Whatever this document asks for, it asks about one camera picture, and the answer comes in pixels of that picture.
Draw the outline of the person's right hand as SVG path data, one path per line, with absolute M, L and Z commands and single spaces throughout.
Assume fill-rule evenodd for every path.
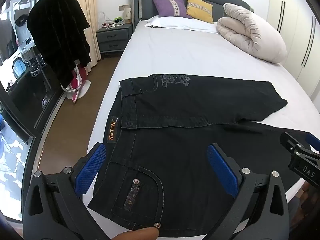
M 312 213 L 319 202 L 319 189 L 315 188 L 308 182 L 305 182 L 303 187 L 303 194 L 301 196 L 302 203 L 300 207 L 304 214 Z

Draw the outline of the person's left hand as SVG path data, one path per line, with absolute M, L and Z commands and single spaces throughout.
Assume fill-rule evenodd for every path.
M 112 240 L 156 240 L 159 236 L 157 228 L 143 228 L 136 231 L 127 231 L 120 233 Z

